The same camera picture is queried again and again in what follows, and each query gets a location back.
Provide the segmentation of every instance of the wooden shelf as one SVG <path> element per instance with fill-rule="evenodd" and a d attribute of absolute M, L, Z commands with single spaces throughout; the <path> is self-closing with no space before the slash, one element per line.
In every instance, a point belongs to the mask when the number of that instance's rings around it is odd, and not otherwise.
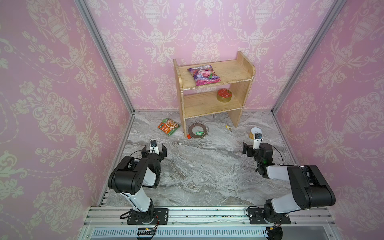
<path fill-rule="evenodd" d="M 196 82 L 190 71 L 188 71 L 188 68 L 203 65 L 212 65 L 213 70 L 220 77 L 220 82 L 196 86 Z M 206 88 L 252 80 L 252 75 L 250 75 L 244 68 L 244 66 L 241 66 L 241 64 L 237 60 L 182 66 L 179 67 L 179 70 L 183 82 L 184 91 L 196 88 Z"/>
<path fill-rule="evenodd" d="M 235 60 L 216 63 L 203 63 L 190 66 L 179 66 L 176 59 L 173 59 L 176 90 L 179 98 L 179 112 L 181 126 L 184 136 L 187 137 L 187 126 L 185 120 L 208 114 L 228 112 L 233 126 L 237 127 L 247 100 L 249 90 L 253 83 L 256 70 L 255 66 L 244 56 L 242 52 L 237 53 Z M 215 73 L 221 81 L 202 86 L 196 86 L 196 82 L 188 68 L 195 66 L 212 65 Z M 230 84 L 232 99 L 227 103 L 217 100 L 217 91 L 184 95 L 185 90 L 206 88 Z"/>
<path fill-rule="evenodd" d="M 185 118 L 227 112 L 243 107 L 234 94 L 227 103 L 220 102 L 216 96 L 217 91 L 184 96 Z"/>

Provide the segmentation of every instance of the robotic arm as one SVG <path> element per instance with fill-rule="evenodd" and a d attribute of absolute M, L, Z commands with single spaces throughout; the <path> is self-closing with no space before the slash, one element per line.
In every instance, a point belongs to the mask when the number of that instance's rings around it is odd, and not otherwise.
<path fill-rule="evenodd" d="M 256 172 L 264 178 L 290 182 L 291 193 L 265 202 L 263 216 L 267 222 L 275 223 L 286 213 L 335 204 L 335 195 L 317 166 L 275 165 L 272 145 L 264 142 L 260 144 L 259 149 L 253 149 L 252 145 L 243 143 L 243 154 L 254 157 L 257 162 Z"/>
<path fill-rule="evenodd" d="M 109 176 L 108 187 L 121 194 L 132 205 L 128 212 L 128 224 L 129 221 L 135 221 L 134 224 L 138 224 L 138 221 L 149 224 L 154 220 L 153 201 L 142 187 L 156 188 L 159 184 L 160 162 L 167 156 L 167 148 L 163 144 L 161 146 L 162 152 L 159 152 L 156 140 L 152 139 L 150 150 L 147 151 L 145 146 L 141 151 L 141 159 L 124 157 Z"/>

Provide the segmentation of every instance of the red tin lid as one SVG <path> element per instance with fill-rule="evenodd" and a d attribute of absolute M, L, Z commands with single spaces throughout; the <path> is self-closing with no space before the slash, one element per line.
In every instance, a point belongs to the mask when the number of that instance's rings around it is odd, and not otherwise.
<path fill-rule="evenodd" d="M 223 88 L 217 91 L 217 94 L 222 98 L 232 97 L 232 92 L 229 89 Z"/>

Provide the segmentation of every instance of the lower shelf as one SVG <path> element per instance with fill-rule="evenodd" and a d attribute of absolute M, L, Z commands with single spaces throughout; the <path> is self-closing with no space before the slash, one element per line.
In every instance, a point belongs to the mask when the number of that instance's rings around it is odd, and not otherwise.
<path fill-rule="evenodd" d="M 184 96 L 185 118 L 194 118 L 214 113 L 222 113 L 231 110 L 241 109 L 242 104 L 233 94 L 227 103 L 222 103 L 216 98 L 217 91 L 197 93 Z"/>

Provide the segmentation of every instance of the purple snack bag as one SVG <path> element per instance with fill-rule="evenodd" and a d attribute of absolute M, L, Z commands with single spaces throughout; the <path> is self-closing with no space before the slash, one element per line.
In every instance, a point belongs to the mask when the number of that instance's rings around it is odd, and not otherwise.
<path fill-rule="evenodd" d="M 196 81 L 196 86 L 220 82 L 211 65 L 204 65 L 188 69 Z"/>

